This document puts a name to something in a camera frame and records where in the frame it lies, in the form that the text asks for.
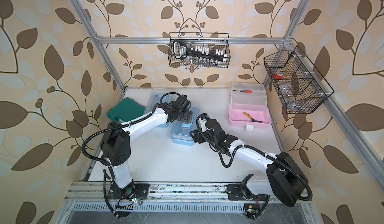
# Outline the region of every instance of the black wire basket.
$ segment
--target black wire basket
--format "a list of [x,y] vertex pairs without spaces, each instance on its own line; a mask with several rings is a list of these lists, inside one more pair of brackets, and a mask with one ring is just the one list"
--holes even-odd
[[169,66],[228,68],[231,54],[226,33],[171,32]]
[[265,69],[288,114],[313,113],[334,90],[312,61],[313,70],[309,70],[301,61],[304,52],[282,50],[264,58]]

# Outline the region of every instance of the ventilation grille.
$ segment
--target ventilation grille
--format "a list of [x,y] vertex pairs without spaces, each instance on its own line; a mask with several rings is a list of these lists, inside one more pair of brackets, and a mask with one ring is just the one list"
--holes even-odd
[[[131,202],[120,202],[120,205],[128,205]],[[105,203],[76,202],[73,211],[109,211]],[[243,213],[244,204],[240,203],[170,203],[170,202],[144,202],[142,205],[134,204],[120,211],[135,212],[225,212]]]

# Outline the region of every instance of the white table surface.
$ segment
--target white table surface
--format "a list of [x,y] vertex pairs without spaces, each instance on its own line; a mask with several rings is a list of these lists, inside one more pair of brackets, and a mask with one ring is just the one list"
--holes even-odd
[[[272,126],[246,132],[245,127],[230,126],[228,105],[230,88],[225,89],[172,89],[187,95],[187,99],[200,105],[202,113],[216,119],[226,134],[234,135],[248,145],[262,151],[280,153]],[[127,89],[125,97],[146,106],[151,89]],[[229,168],[224,168],[218,154],[208,143],[193,146],[173,143],[170,138],[172,123],[168,128],[153,128],[131,143],[129,169],[134,181],[152,182],[240,182],[248,174],[263,176],[262,172],[245,161],[235,158]],[[223,156],[225,163],[229,157]],[[103,180],[104,166],[96,162],[89,181]]]

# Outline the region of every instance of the green case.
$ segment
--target green case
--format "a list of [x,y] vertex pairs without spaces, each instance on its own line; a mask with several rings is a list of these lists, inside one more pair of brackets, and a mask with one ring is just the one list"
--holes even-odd
[[145,106],[141,106],[131,98],[124,98],[107,112],[107,117],[117,123],[128,122],[144,114]]

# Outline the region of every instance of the wallpaper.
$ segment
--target wallpaper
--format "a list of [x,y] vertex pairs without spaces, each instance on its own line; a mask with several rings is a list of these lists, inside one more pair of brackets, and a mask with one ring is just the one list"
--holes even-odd
[[53,223],[120,91],[67,0],[0,6],[1,222]]
[[228,68],[205,68],[168,62],[168,46],[155,44],[109,44],[108,54],[129,87],[225,87],[233,82],[262,83],[266,76],[263,58],[274,45],[230,45]]
[[283,37],[299,0],[80,0],[99,36]]
[[286,114],[272,86],[267,96],[287,152],[308,178],[323,223],[382,223],[384,192],[327,108]]
[[384,158],[384,0],[312,0],[293,43],[319,67],[334,97]]

